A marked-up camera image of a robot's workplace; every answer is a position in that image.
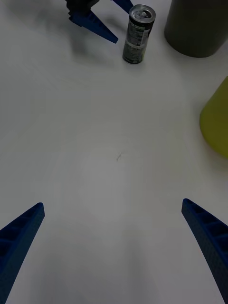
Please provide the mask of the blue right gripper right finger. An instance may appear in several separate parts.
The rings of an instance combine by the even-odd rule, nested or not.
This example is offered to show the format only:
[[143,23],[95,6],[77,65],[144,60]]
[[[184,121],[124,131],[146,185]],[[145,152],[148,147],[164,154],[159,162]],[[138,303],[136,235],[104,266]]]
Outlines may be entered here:
[[228,226],[189,199],[183,200],[181,212],[228,303]]

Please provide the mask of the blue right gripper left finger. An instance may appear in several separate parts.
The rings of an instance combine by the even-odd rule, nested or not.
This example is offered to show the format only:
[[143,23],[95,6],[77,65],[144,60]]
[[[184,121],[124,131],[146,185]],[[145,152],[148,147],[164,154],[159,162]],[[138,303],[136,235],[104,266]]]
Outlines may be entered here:
[[0,230],[0,303],[11,292],[19,270],[45,217],[39,202]]

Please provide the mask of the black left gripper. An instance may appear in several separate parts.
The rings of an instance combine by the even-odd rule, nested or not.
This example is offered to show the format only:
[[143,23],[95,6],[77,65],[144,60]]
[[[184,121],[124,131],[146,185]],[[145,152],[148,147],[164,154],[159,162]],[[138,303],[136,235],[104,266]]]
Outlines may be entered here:
[[[116,44],[118,37],[91,11],[98,2],[99,0],[66,0],[69,20]],[[114,2],[121,8],[133,7],[130,0],[114,0]]]

